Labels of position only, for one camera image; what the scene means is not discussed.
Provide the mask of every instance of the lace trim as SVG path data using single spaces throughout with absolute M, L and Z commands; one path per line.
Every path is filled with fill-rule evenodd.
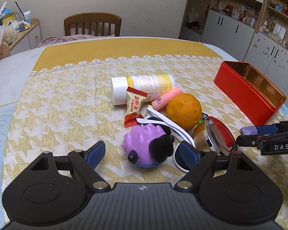
M 188 56 L 188 55 L 178 55 L 175 54 L 174 56 L 166 54 L 165 56 L 161 56 L 161 55 L 155 55 L 155 56 L 149 56 L 149 55 L 145 55 L 143 57 L 139 57 L 139 56 L 132 56 L 131 58 L 126 58 L 126 57 L 119 57 L 118 59 L 114 59 L 114 58 L 106 58 L 105 60 L 99 60 L 99 59 L 95 59 L 92 62 L 87 62 L 87 61 L 81 61 L 78 64 L 66 64 L 65 66 L 55 66 L 52 69 L 47 69 L 44 68 L 40 71 L 32 71 L 30 74 L 30 77 L 33 76 L 37 76 L 40 74 L 44 74 L 44 73 L 51 73 L 54 71 L 58 71 L 58 70 L 64 70 L 64 69 L 69 69 L 69 68 L 74 68 L 74 67 L 85 67 L 85 66 L 89 66 L 89 65 L 95 65 L 95 64 L 102 64 L 102 63 L 110 63 L 113 61 L 119 62 L 119 61 L 126 61 L 126 60 L 146 60 L 146 59 L 165 59 L 165 58 L 171 58 L 171 59 L 208 59 L 208 60 L 225 60 L 224 58 L 218 58 L 218 57 L 203 57 L 203 56 Z

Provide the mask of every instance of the ridged gray surface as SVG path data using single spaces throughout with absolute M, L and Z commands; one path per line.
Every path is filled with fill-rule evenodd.
M 206 213 L 192 194 L 173 190 L 170 183 L 118 183 L 95 194 L 85 209 L 63 223 L 33 227 L 10 223 L 5 230 L 280 230 L 274 222 L 236 226 Z

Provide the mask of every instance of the red and beige candy wrapper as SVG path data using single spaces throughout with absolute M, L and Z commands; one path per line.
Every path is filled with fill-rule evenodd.
M 127 88 L 127 111 L 125 115 L 125 127 L 131 127 L 139 124 L 137 118 L 144 118 L 140 113 L 140 107 L 147 97 L 147 93 L 134 89 Z

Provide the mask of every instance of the metal screw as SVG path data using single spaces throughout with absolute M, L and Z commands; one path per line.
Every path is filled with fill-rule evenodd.
M 181 182 L 177 183 L 177 186 L 181 189 L 189 189 L 192 187 L 192 183 L 190 183 L 188 181 L 181 181 Z
M 105 189 L 108 186 L 106 182 L 94 182 L 93 187 L 95 189 Z

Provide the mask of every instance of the red box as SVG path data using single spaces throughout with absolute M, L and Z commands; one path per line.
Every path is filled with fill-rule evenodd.
M 255 126 L 265 125 L 286 101 L 268 78 L 245 62 L 223 61 L 214 83 Z

